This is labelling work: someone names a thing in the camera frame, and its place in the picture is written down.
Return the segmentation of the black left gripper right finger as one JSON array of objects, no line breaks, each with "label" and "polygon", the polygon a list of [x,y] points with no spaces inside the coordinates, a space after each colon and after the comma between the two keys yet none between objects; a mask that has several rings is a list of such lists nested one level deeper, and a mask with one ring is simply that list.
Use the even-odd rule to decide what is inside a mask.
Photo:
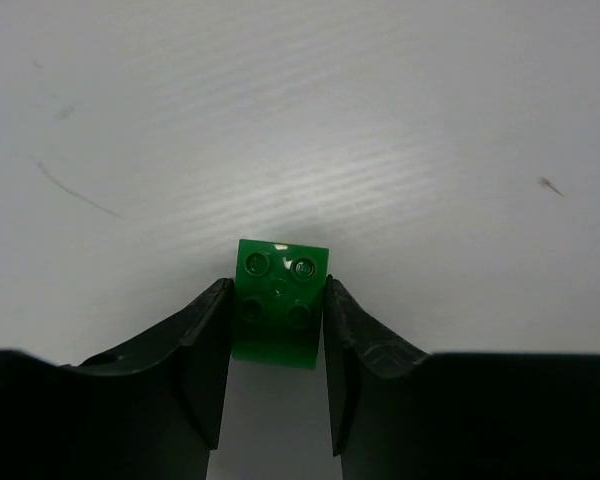
[{"label": "black left gripper right finger", "polygon": [[600,479],[600,355],[426,353],[336,279],[323,297],[346,479]]}]

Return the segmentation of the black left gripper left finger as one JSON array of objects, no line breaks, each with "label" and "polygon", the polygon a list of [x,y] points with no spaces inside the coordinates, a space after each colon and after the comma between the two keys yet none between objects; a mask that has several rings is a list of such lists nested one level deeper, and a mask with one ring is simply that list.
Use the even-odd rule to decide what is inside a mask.
[{"label": "black left gripper left finger", "polygon": [[203,479],[218,446],[233,283],[77,366],[0,350],[0,479]]}]

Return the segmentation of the green square lego brick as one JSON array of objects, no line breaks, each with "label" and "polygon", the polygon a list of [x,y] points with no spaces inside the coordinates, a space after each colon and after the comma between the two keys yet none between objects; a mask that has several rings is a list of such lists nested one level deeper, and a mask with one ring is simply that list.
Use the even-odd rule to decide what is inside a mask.
[{"label": "green square lego brick", "polygon": [[235,360],[313,370],[329,250],[242,239],[231,322]]}]

